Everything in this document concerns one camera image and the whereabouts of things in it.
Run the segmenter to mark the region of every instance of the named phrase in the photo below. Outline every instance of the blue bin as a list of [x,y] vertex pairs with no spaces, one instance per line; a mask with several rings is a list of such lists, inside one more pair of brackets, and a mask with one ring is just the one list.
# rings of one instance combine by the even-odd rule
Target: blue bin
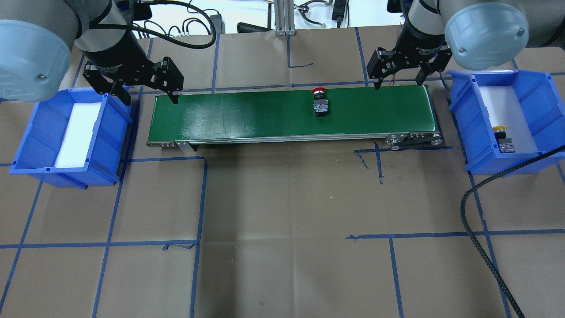
[[[101,102],[92,139],[82,167],[54,167],[61,149],[74,103]],[[130,117],[131,107],[109,94],[91,88],[59,91],[49,100],[36,103],[11,174],[27,174],[56,187],[110,186],[116,172]]]
[[[447,73],[453,77],[450,110],[457,119],[467,155],[466,169],[470,172],[499,173],[565,144],[565,107],[550,74],[523,70]],[[518,109],[523,112],[527,124],[525,131],[530,134],[528,138],[533,138],[536,151],[499,151],[480,87],[511,87],[514,90],[514,99],[518,98]],[[560,152],[516,173],[536,173],[563,159],[565,152]]]

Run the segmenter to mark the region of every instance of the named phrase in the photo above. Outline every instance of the coiled black cable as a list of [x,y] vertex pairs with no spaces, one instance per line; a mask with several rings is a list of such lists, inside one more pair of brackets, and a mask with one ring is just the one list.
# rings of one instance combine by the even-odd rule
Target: coiled black cable
[[122,25],[122,24],[97,24],[97,25],[91,26],[90,29],[114,29],[114,30],[126,30],[126,31],[139,31],[139,32],[148,33],[148,34],[160,37],[165,41],[168,41],[168,42],[171,42],[171,43],[176,44],[178,46],[182,46],[184,48],[189,48],[189,49],[209,48],[216,42],[216,28],[214,28],[214,23],[212,22],[210,17],[203,10],[191,5],[190,3],[180,2],[180,1],[172,1],[172,0],[154,0],[152,4],[154,4],[154,5],[178,5],[178,6],[183,6],[183,7],[195,10],[196,12],[200,13],[208,21],[208,23],[210,25],[210,31],[212,33],[212,39],[210,40],[210,42],[208,42],[206,44],[190,44],[190,43],[181,42],[179,40],[175,40],[174,38],[171,38],[167,34],[161,34],[159,32],[156,32],[156,31],[153,31],[153,30],[150,30],[150,29],[147,29],[147,28],[136,27],[134,25]]
[[475,233],[473,233],[473,231],[471,230],[471,227],[469,226],[469,223],[467,222],[467,216],[465,215],[465,203],[467,202],[467,199],[469,198],[469,196],[471,196],[471,194],[473,192],[475,192],[476,190],[478,190],[480,187],[484,186],[485,184],[487,184],[487,183],[489,183],[489,182],[491,182],[495,179],[498,179],[500,177],[503,177],[503,176],[505,176],[509,173],[512,173],[512,172],[514,172],[514,171],[516,171],[520,168],[523,168],[527,165],[531,165],[534,162],[545,159],[545,158],[552,156],[552,155],[554,155],[558,152],[564,151],[564,150],[565,150],[565,145],[558,147],[558,148],[555,148],[552,151],[544,153],[544,154],[537,156],[533,159],[530,159],[526,162],[515,165],[514,167],[509,168],[507,170],[504,170],[503,172],[492,175],[491,177],[489,177],[489,178],[481,181],[480,183],[478,183],[476,186],[470,188],[467,192],[465,192],[465,194],[463,195],[463,198],[461,199],[460,211],[461,211],[461,221],[463,222],[463,227],[465,227],[465,231],[467,232],[467,235],[469,235],[469,237],[471,238],[471,241],[473,241],[473,244],[475,245],[475,247],[479,251],[479,254],[481,255],[481,257],[485,261],[486,265],[489,267],[490,271],[493,273],[494,278],[498,282],[498,285],[500,286],[500,288],[504,292],[504,295],[506,296],[506,298],[508,298],[510,305],[512,305],[512,308],[514,309],[514,311],[516,312],[516,314],[518,315],[519,318],[524,318],[525,316],[522,313],[520,306],[518,306],[518,303],[514,299],[514,296],[512,296],[512,293],[508,289],[508,286],[506,286],[506,283],[504,283],[504,280],[500,276],[500,273],[498,272],[496,267],[494,267],[493,262],[490,260],[489,256],[486,254],[485,250],[481,246],[481,243],[479,243],[479,241],[477,240]]

